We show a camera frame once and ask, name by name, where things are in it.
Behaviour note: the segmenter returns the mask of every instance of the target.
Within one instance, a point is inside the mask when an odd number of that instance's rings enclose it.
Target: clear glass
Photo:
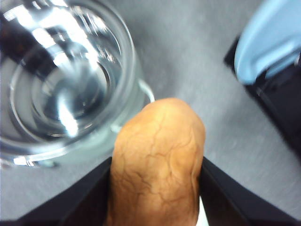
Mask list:
[[[122,19],[98,1],[1,0],[0,10],[1,159],[110,155],[144,93],[153,100]]]

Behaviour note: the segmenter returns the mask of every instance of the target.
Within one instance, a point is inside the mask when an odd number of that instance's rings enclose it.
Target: gray carpet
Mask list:
[[[301,161],[222,60],[260,0],[112,0],[132,34],[156,98],[187,101],[207,129],[205,156],[293,217]],[[98,163],[1,172],[1,218],[17,218]]]

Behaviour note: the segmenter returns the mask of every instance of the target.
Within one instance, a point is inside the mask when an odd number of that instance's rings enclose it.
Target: blue plastic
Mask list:
[[[301,0],[267,0],[242,33],[235,53],[238,80],[254,84],[294,62],[301,50]]]

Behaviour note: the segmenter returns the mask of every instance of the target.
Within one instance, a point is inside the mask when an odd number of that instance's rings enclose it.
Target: black object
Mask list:
[[[234,41],[224,58],[225,64],[232,69],[234,74],[234,58],[238,40],[239,38]],[[296,61],[273,77],[266,78],[267,72],[284,60],[286,58],[267,68],[256,79],[255,84],[245,86],[245,88],[274,121],[288,144],[295,150],[301,151],[301,62]]]
[[[111,158],[72,187],[17,221],[2,226],[101,226],[107,209]],[[204,158],[200,195],[210,226],[301,226],[246,190]]]

